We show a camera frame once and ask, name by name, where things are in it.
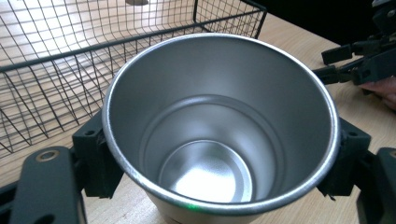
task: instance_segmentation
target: black wire basket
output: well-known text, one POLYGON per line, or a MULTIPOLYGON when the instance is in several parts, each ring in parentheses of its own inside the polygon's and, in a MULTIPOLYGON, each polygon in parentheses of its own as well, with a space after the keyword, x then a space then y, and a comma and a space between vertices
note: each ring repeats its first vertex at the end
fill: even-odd
POLYGON ((141 50, 195 33, 257 38, 265 15, 248 0, 0 2, 0 159, 86 122, 141 50))

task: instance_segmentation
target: table surface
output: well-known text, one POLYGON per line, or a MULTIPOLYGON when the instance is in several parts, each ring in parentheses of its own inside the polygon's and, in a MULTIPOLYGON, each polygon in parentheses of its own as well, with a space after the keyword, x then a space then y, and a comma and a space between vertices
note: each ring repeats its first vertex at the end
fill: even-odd
MULTIPOLYGON (((314 35, 291 23, 267 15, 259 39, 285 50, 311 69, 324 66, 320 53, 337 47, 336 44, 314 35)), ((328 85, 341 118, 372 136, 369 149, 396 147, 396 115, 373 95, 363 95, 352 83, 328 85)), ((22 150, 13 157, 0 160, 0 183, 5 185, 18 179, 23 159, 34 150, 56 145, 71 147, 69 136, 76 129, 57 135, 48 141, 22 150)), ((359 190, 350 197, 336 197, 336 202, 313 189, 298 201, 275 211, 265 213, 253 224, 259 223, 359 223, 356 200, 359 190)), ((165 223, 145 192, 124 176, 113 199, 84 196, 89 223, 165 223)))

